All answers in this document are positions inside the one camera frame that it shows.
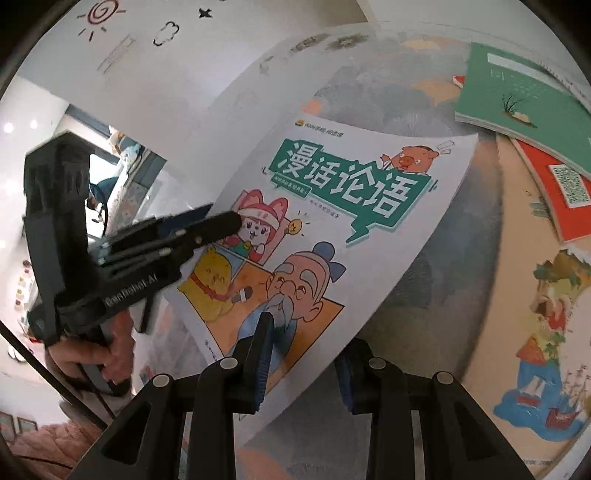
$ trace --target sun drawing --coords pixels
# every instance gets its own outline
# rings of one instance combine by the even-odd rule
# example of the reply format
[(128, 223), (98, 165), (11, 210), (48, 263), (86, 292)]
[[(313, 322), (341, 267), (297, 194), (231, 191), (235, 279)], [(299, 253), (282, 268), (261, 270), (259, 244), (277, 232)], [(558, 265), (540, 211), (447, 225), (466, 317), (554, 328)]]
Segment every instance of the sun drawing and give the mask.
[[(94, 27), (96, 25), (105, 23), (114, 14), (124, 14), (125, 12), (127, 12), (127, 10), (119, 9), (119, 0), (103, 0), (100, 3), (95, 3), (87, 14), (78, 15), (76, 18), (85, 18), (89, 25), (92, 26), (92, 30), (90, 31), (90, 35), (88, 37), (88, 41), (92, 41), (92, 37), (95, 36)], [(103, 32), (107, 31), (107, 29), (102, 25), (100, 26), (100, 29)], [(80, 35), (82, 35), (85, 31), (86, 27), (80, 30), (78, 36), (80, 37)]]

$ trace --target green title banner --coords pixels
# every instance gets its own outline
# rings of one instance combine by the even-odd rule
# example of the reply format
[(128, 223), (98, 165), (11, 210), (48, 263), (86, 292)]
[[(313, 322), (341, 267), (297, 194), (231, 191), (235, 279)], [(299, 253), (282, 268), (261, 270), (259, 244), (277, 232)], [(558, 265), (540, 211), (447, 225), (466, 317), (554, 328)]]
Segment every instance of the green title banner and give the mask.
[(431, 181), (426, 174), (383, 170), (377, 162), (362, 165), (323, 148), (285, 140), (269, 166), (271, 182), (302, 198), (315, 195), (355, 217), (348, 244), (366, 237), (376, 225), (394, 229)]

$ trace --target picture frame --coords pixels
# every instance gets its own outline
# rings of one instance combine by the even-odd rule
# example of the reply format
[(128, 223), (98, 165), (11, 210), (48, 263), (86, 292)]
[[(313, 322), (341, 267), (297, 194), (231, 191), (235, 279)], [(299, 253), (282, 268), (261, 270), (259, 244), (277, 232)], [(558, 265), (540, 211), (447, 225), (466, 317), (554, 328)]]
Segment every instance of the picture frame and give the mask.
[(14, 429), (14, 418), (8, 413), (0, 411), (0, 432), (7, 443), (14, 443), (17, 439), (17, 432)]
[(24, 419), (22, 417), (17, 417), (18, 422), (18, 430), (20, 433), (25, 432), (34, 432), (35, 430), (39, 430), (37, 426), (37, 422), (34, 420)]

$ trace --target qr code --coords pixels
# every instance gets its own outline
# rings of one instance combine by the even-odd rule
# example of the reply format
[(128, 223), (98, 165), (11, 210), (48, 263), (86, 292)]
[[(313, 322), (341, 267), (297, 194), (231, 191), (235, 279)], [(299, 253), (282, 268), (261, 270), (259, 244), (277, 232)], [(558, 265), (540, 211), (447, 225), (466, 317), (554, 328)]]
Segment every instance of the qr code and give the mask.
[(581, 175), (568, 165), (550, 165), (549, 169), (554, 174), (569, 208), (591, 205), (591, 197)]

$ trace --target white book cover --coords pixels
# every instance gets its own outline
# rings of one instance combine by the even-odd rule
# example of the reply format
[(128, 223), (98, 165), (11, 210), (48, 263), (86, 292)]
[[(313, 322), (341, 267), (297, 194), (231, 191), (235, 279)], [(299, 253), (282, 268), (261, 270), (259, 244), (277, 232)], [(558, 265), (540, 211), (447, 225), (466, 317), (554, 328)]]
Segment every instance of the white book cover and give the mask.
[(210, 214), (240, 231), (196, 251), (165, 298), (209, 362), (275, 322), (260, 411), (236, 422), (241, 445), (325, 370), (371, 317), (435, 230), (477, 135), (397, 137), (305, 113), (251, 152)]

